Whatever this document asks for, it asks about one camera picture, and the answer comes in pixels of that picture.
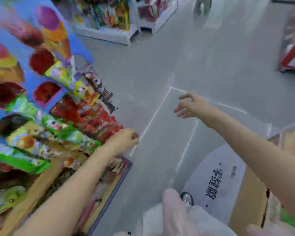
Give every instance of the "hand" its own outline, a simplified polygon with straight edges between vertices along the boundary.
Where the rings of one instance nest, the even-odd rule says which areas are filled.
[[[139,143],[139,134],[134,129],[121,129],[113,135],[105,144],[114,150],[114,154],[122,155],[125,151]]]
[[[178,113],[177,117],[198,118],[206,126],[212,128],[219,110],[207,103],[205,98],[198,95],[187,93],[179,97],[180,100],[185,98],[191,98],[191,102],[181,102],[178,104],[178,107],[174,109],[174,113]]]

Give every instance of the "gray floor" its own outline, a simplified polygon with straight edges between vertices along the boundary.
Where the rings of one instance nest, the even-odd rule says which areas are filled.
[[[275,70],[291,5],[269,0],[213,0],[193,16],[183,2],[154,36],[131,46],[83,41],[112,91],[116,118],[142,139],[127,156],[134,166],[94,235],[129,231],[168,186],[180,191],[199,162],[224,140],[201,122],[177,119],[184,91],[205,96],[265,137],[269,125],[295,122],[295,73]]]

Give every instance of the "floor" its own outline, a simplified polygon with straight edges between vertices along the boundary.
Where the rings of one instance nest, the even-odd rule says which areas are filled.
[[[126,154],[133,168],[93,235],[131,230],[165,188],[181,191],[204,157],[224,144],[203,123],[176,118],[185,91],[205,96],[262,137],[295,122],[295,73],[275,70],[292,6],[213,0],[208,16],[193,16],[194,1],[185,0],[156,35],[140,35],[130,46],[83,38],[114,93],[116,118],[141,134]]]

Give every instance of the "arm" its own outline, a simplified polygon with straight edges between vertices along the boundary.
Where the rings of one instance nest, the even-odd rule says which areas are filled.
[[[174,110],[180,111],[177,116],[198,117],[206,126],[216,130],[295,217],[295,157],[258,138],[257,134],[203,98],[187,94],[180,99],[189,97],[192,102],[180,103]]]
[[[133,130],[121,130],[97,148],[83,166],[28,219],[14,236],[70,236],[110,159],[135,146]]]

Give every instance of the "forearm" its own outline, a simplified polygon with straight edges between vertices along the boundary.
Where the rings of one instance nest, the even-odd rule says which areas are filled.
[[[295,157],[220,112],[214,129],[295,216]]]
[[[16,231],[18,235],[69,236],[114,151],[99,147],[84,165]]]

